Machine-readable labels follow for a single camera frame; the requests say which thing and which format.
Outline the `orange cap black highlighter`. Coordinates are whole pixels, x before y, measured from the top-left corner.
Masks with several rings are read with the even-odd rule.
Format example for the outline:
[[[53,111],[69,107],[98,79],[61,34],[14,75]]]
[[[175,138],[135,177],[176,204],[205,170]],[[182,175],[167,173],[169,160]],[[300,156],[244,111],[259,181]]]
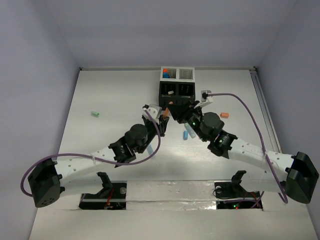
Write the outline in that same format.
[[[168,70],[167,70],[167,69],[164,69],[164,70],[163,70],[163,73],[162,73],[162,77],[168,79],[167,76],[166,76],[167,73],[168,73]]]

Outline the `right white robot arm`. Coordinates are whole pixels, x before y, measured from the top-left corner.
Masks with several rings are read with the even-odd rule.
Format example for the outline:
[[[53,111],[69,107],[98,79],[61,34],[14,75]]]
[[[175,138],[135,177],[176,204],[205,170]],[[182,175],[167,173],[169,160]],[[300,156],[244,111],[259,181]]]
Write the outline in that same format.
[[[284,192],[302,204],[311,202],[320,175],[306,153],[282,154],[247,143],[225,131],[225,124],[216,113],[203,113],[199,101],[167,107],[173,119],[188,124],[215,156],[260,168],[273,177],[275,192]]]

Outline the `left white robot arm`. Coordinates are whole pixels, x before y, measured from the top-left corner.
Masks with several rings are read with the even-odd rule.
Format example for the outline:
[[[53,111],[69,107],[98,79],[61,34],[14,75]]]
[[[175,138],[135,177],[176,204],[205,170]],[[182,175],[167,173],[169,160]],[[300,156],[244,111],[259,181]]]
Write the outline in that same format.
[[[136,155],[142,154],[154,138],[165,136],[169,117],[161,115],[154,119],[143,116],[143,124],[133,125],[123,137],[107,148],[90,155],[80,153],[57,154],[44,157],[34,163],[21,179],[23,185],[28,181],[36,208],[47,207],[55,203],[66,191],[66,185],[84,175],[96,173],[101,180],[93,186],[96,198],[109,197],[113,186],[103,169],[107,165],[134,166],[146,162],[156,155],[155,150],[148,157],[137,160]]]

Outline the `black slotted container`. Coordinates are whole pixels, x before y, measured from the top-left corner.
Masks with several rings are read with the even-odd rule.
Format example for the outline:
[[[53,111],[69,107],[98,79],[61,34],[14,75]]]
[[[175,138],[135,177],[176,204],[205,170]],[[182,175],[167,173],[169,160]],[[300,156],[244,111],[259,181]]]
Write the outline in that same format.
[[[158,91],[158,105],[164,110],[169,102],[175,105],[183,105],[188,101],[195,101],[194,82],[177,82],[177,81],[160,81]],[[169,95],[169,91],[174,91],[174,94]]]

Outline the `green grey highlighter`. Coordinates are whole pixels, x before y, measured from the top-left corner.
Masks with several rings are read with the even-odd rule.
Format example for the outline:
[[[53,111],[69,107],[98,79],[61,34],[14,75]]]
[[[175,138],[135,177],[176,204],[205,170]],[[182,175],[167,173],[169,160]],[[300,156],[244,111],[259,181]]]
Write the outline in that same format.
[[[192,139],[197,136],[192,127],[187,122],[184,123],[184,127]]]

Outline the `light blue highlighter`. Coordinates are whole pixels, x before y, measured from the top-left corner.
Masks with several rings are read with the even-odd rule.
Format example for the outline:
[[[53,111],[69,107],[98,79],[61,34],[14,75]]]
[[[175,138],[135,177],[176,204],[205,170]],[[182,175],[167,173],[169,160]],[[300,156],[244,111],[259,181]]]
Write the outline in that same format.
[[[153,150],[151,144],[149,144],[149,145],[147,146],[146,150],[147,150],[147,152],[148,152],[148,154],[149,154],[150,156],[154,153],[154,150]]]

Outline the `white slotted container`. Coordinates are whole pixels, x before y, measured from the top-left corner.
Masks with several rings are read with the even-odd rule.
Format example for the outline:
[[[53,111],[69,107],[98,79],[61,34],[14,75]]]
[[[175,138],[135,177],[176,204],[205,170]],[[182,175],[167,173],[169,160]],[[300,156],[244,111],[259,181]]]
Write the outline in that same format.
[[[167,69],[170,78],[163,78],[163,70]],[[195,82],[195,68],[194,67],[177,67],[177,66],[162,66],[160,69],[160,81],[167,82]]]

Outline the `green highlighter cap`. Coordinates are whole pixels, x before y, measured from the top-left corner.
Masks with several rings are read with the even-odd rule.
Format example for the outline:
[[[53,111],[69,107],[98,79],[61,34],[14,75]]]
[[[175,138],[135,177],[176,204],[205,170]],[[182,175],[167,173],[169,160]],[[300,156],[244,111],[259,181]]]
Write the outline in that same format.
[[[100,113],[97,111],[91,111],[91,115],[98,118],[100,116]]]

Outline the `metal rail right edge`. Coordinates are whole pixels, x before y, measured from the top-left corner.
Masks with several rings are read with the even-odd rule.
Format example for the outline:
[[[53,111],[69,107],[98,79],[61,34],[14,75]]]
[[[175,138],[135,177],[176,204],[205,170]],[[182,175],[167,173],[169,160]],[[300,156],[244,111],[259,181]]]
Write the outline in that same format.
[[[254,67],[253,69],[249,70],[249,73],[250,73],[252,83],[253,83],[253,86],[257,95],[257,99],[259,102],[259,106],[263,115],[266,131],[268,134],[268,138],[270,140],[270,144],[272,146],[272,150],[274,152],[278,152],[282,154],[283,151],[282,151],[278,136],[276,134],[276,130],[270,115],[270,111],[267,106],[267,102],[266,102],[266,99],[262,90],[262,86],[259,80],[258,71]]]

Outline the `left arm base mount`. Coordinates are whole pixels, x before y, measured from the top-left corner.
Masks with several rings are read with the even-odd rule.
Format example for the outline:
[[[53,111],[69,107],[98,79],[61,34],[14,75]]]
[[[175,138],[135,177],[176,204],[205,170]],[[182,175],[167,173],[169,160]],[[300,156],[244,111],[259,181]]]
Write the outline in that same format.
[[[106,172],[98,172],[102,189],[95,194],[82,193],[78,207],[81,210],[125,210],[127,182],[112,182]]]

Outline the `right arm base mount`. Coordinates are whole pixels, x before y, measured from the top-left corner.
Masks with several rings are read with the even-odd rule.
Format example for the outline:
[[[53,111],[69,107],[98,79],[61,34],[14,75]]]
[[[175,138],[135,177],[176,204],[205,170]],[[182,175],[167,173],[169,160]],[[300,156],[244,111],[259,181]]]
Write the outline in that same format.
[[[231,180],[214,183],[212,195],[216,198],[217,210],[263,209],[261,193],[247,191],[241,186],[246,173],[245,170],[239,170]]]

